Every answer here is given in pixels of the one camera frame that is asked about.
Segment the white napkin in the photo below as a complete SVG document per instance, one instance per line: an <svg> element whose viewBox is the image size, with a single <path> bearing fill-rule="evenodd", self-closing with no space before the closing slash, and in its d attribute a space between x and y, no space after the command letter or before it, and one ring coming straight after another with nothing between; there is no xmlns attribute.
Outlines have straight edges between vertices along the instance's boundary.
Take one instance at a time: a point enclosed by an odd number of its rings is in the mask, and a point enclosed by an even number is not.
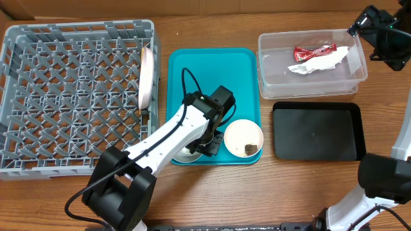
<svg viewBox="0 0 411 231"><path fill-rule="evenodd" d="M337 47L337 50L324 56L311 58L307 61L288 66L288 70L298 74L311 74L314 71L334 69L348 54L347 46Z"/></svg>

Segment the red snack wrapper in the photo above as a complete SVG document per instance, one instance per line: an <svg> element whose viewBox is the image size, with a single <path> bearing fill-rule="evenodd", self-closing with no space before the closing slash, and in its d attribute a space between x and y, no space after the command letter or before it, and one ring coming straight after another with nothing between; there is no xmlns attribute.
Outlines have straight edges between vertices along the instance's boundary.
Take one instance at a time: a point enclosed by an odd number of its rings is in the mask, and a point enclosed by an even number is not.
<svg viewBox="0 0 411 231"><path fill-rule="evenodd" d="M304 49L301 47L295 47L293 51L293 57L296 62L303 62L318 56L328 55L336 50L336 44L325 45L317 49Z"/></svg>

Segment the large white plate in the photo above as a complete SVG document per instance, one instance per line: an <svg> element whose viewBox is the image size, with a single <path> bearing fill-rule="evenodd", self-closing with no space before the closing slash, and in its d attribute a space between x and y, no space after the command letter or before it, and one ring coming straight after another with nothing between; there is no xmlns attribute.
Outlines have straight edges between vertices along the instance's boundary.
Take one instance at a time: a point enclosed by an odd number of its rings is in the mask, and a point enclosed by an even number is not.
<svg viewBox="0 0 411 231"><path fill-rule="evenodd" d="M138 103L139 110L145 109L151 101L154 76L154 56L149 48L141 51L141 73L139 78Z"/></svg>

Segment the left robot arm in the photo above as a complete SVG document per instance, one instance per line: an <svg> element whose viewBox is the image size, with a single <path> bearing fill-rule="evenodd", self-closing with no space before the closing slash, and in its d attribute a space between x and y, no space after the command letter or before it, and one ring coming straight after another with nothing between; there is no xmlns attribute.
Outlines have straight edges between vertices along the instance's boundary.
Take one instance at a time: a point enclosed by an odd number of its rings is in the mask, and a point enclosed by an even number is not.
<svg viewBox="0 0 411 231"><path fill-rule="evenodd" d="M145 140L121 151L107 148L95 167L82 202L107 230L147 230L148 211L157 175L179 155L193 160L218 153L223 134L217 129L235 107L233 93L218 87L184 96L177 113Z"/></svg>

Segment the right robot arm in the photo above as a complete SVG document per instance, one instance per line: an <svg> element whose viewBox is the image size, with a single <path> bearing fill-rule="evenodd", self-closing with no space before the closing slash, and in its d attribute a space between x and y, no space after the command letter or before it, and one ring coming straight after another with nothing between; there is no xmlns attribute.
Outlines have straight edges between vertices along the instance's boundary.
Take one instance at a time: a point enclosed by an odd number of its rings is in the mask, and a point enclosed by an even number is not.
<svg viewBox="0 0 411 231"><path fill-rule="evenodd" d="M400 0L394 14L367 6L348 29L365 39L382 61L400 71L410 61L410 0ZM383 211L410 201L410 109L389 157L368 153L358 166L358 185L339 203L313 218L307 230L368 230L369 221Z"/></svg>

